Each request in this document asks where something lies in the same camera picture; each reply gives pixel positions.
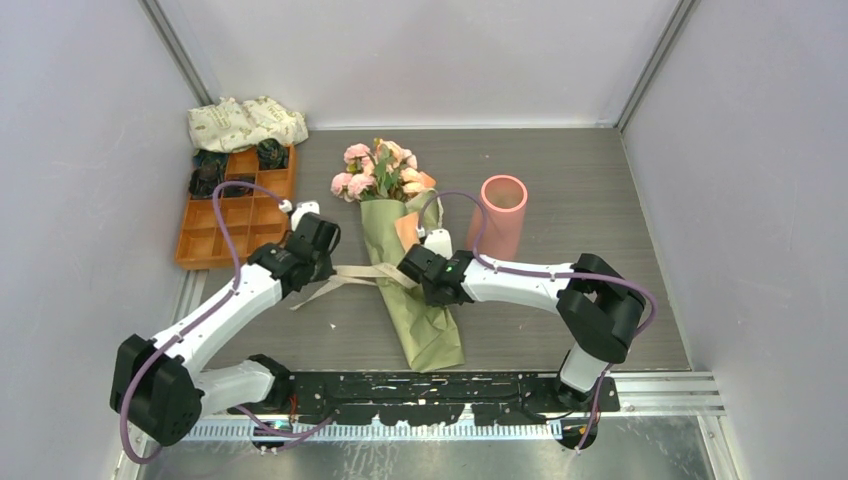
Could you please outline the beige printed ribbon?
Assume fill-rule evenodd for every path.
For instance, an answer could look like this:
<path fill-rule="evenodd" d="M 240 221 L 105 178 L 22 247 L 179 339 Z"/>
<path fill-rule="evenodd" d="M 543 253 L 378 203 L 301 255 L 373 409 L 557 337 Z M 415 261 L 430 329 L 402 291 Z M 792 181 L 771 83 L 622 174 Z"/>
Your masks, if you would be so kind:
<path fill-rule="evenodd" d="M 427 234 L 443 233 L 443 207 L 437 191 L 428 188 L 401 202 L 369 200 L 362 205 L 363 237 L 369 252 L 369 265 L 338 265 L 326 283 L 306 300 L 292 306 L 296 311 L 307 303 L 345 285 L 379 288 L 388 306 L 395 302 L 392 293 L 412 295 L 418 288 L 408 275 L 399 270 L 404 256 L 419 245 Z"/>

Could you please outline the green paper flower bouquet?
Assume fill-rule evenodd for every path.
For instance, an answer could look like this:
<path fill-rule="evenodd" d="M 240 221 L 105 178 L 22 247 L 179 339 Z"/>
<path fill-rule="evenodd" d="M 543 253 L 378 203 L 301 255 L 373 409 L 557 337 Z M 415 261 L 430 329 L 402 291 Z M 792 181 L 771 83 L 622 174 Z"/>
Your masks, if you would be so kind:
<path fill-rule="evenodd" d="M 459 327 L 445 307 L 429 306 L 422 288 L 403 279 L 398 265 L 427 232 L 443 226 L 436 181 L 419 168 L 416 155 L 394 141 L 352 144 L 344 169 L 331 180 L 331 193 L 360 205 L 363 241 L 371 280 L 380 291 L 408 366 L 416 372 L 465 362 Z"/>

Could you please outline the pink cylindrical vase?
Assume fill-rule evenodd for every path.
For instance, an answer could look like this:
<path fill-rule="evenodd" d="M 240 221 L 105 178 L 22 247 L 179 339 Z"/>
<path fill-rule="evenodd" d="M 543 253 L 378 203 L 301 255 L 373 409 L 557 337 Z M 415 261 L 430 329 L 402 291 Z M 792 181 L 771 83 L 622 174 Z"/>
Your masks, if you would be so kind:
<path fill-rule="evenodd" d="M 500 260 L 514 260 L 521 241 L 528 198 L 528 190 L 518 178 L 510 175 L 489 177 L 480 189 L 479 200 L 483 209 L 476 207 L 472 214 L 466 248 L 473 247 L 476 235 L 482 229 L 482 212 L 485 211 L 487 226 L 477 244 L 478 251 Z"/>

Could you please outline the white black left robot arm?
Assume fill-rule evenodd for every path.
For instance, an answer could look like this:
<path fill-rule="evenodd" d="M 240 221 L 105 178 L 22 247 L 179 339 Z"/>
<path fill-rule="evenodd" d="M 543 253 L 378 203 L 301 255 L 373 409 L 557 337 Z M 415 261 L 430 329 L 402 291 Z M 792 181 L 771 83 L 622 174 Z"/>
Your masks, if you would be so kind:
<path fill-rule="evenodd" d="M 339 226 L 317 213 L 299 216 L 282 244 L 257 248 L 233 281 L 180 322 L 118 348 L 110 397 L 121 435 L 134 425 L 162 446 L 182 440 L 202 418 L 237 407 L 277 413 L 291 406 L 290 371 L 264 354 L 217 370 L 206 365 L 255 317 L 334 272 Z"/>

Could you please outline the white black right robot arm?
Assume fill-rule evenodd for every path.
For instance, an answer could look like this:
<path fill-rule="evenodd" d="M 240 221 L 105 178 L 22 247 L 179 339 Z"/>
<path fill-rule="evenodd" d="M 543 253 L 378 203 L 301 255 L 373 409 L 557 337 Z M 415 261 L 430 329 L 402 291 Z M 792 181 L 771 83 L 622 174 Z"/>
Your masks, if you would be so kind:
<path fill-rule="evenodd" d="M 414 245 L 398 265 L 420 285 L 429 306 L 500 302 L 558 315 L 574 339 L 554 382 L 558 403 L 582 409 L 599 378 L 626 360 L 646 307 L 645 296 L 601 257 L 584 253 L 572 264 L 501 261 L 459 250 L 447 258 Z"/>

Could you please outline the orange wooden compartment tray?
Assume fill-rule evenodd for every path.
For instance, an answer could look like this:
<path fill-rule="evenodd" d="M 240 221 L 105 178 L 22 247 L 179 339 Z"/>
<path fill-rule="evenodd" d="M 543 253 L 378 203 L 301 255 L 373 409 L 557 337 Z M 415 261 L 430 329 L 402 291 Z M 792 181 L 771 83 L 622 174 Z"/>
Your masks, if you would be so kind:
<path fill-rule="evenodd" d="M 209 199 L 192 200 L 187 204 L 174 254 L 176 264 L 185 270 L 225 268 L 233 265 L 229 247 L 233 246 L 239 260 L 245 262 L 256 248 L 283 240 L 288 219 L 277 208 L 277 198 L 294 199 L 297 153 L 289 149 L 287 169 L 259 169 L 256 147 L 228 153 L 224 181 Z M 230 185 L 227 178 L 254 176 L 253 195 L 224 198 L 223 189 Z"/>

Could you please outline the dark rolled sock middle centre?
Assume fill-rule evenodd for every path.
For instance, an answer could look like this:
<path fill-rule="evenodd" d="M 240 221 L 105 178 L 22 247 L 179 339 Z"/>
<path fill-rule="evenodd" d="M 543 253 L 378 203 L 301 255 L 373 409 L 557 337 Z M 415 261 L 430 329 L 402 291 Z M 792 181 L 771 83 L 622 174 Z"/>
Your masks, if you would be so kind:
<path fill-rule="evenodd" d="M 230 185 L 223 189 L 222 196 L 224 198 L 241 198 L 253 195 L 254 176 L 236 176 L 227 178 L 226 181 L 230 182 Z"/>

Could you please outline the dark rolled sock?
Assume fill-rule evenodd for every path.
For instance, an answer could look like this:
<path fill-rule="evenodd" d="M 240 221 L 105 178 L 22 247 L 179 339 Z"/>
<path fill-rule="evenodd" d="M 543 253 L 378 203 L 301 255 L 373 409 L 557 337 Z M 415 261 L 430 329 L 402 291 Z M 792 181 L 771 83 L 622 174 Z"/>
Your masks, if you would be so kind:
<path fill-rule="evenodd" d="M 217 186 L 224 181 L 224 172 L 217 163 L 196 168 L 191 176 L 188 192 L 192 200 L 209 199 Z"/>
<path fill-rule="evenodd" d="M 195 169 L 201 168 L 208 164 L 215 164 L 219 168 L 226 168 L 228 158 L 228 153 L 198 149 L 194 152 L 192 156 L 192 164 Z"/>
<path fill-rule="evenodd" d="M 289 149 L 274 138 L 260 141 L 256 146 L 256 153 L 261 171 L 288 168 Z"/>
<path fill-rule="evenodd" d="M 253 195 L 254 176 L 236 176 L 227 178 L 226 181 L 230 182 L 230 185 L 223 189 L 222 196 L 224 198 L 241 198 Z"/>

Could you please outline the dark rolled sock top right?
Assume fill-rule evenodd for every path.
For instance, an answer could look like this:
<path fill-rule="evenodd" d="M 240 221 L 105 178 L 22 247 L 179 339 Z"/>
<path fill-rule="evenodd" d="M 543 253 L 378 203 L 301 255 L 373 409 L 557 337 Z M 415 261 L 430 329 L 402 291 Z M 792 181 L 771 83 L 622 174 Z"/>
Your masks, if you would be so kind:
<path fill-rule="evenodd" d="M 256 153 L 261 171 L 288 168 L 289 149 L 274 138 L 260 141 L 256 146 Z"/>

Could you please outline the dark rolled sock middle left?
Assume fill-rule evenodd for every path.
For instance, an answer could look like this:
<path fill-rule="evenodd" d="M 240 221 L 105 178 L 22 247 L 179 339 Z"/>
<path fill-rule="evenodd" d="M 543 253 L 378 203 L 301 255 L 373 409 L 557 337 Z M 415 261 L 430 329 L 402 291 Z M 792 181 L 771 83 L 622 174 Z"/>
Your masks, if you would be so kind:
<path fill-rule="evenodd" d="M 224 172 L 217 163 L 196 168 L 191 176 L 188 192 L 192 200 L 209 199 L 217 186 L 224 181 Z"/>

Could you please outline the dark rolled sock top left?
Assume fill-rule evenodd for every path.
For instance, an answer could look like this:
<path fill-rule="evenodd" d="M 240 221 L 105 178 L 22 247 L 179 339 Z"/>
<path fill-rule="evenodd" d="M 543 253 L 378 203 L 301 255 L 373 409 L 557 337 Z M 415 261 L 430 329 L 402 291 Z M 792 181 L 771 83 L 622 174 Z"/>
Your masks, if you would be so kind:
<path fill-rule="evenodd" d="M 215 164 L 219 168 L 226 168 L 228 158 L 228 153 L 198 149 L 194 152 L 192 156 L 192 164 L 195 169 L 201 168 L 208 164 Z"/>

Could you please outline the cream printed cloth bag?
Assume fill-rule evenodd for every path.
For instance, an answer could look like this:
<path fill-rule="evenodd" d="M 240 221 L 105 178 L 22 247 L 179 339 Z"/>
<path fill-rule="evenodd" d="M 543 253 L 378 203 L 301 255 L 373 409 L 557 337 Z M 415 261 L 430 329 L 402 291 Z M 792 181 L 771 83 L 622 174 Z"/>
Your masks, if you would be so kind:
<path fill-rule="evenodd" d="M 187 111 L 189 137 L 198 150 L 235 153 L 273 139 L 284 146 L 309 137 L 305 115 L 268 96 L 239 102 L 221 97 L 214 105 Z"/>

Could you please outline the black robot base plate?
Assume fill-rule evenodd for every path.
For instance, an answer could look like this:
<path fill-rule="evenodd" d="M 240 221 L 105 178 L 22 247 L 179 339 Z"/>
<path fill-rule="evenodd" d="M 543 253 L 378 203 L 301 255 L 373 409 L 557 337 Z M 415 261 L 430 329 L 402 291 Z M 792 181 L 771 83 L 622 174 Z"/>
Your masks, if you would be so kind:
<path fill-rule="evenodd" d="M 295 372 L 289 396 L 254 414 L 283 414 L 308 424 L 331 417 L 337 425 L 412 427 L 452 425 L 469 409 L 475 426 L 541 424 L 591 410 L 560 391 L 549 372 Z"/>

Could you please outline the aluminium frame rail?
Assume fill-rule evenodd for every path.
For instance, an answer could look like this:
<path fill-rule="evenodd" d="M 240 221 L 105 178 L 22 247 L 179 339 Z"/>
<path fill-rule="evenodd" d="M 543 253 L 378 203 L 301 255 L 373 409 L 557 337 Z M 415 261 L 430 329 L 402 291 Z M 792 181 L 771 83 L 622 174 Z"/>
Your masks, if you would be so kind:
<path fill-rule="evenodd" d="M 193 435 L 208 417 L 244 415 L 266 442 L 330 435 L 508 435 L 538 427 L 565 443 L 594 438 L 620 415 L 720 414 L 712 381 L 682 372 L 609 375 L 583 401 L 547 372 L 294 372 L 265 355 L 211 370 L 209 359 L 290 288 L 258 266 L 151 339 L 118 349 L 109 403 L 124 425 L 163 446 Z"/>

